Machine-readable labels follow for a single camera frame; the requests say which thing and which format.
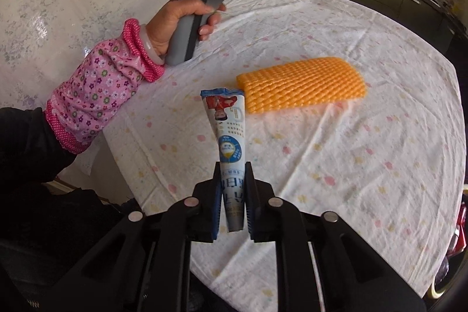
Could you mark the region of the person's left hand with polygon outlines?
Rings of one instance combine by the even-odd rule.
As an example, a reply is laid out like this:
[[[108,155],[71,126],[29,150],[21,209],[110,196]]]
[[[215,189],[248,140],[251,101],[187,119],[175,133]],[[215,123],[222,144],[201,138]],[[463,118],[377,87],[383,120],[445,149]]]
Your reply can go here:
[[[170,0],[158,13],[146,24],[149,41],[160,57],[166,55],[171,37],[178,22],[185,16],[208,14],[209,18],[197,32],[197,39],[204,41],[214,32],[221,22],[220,12],[224,12],[226,6],[221,3],[217,9],[207,6],[202,0]]]

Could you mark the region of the pink floral sleeve forearm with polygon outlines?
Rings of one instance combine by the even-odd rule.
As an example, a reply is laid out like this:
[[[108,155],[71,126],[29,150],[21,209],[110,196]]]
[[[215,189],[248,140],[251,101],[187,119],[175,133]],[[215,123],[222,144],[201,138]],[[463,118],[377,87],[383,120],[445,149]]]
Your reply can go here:
[[[143,81],[154,82],[163,74],[164,61],[151,47],[145,26],[128,19],[119,37],[97,44],[54,89],[44,111],[46,120],[61,146],[80,154]]]

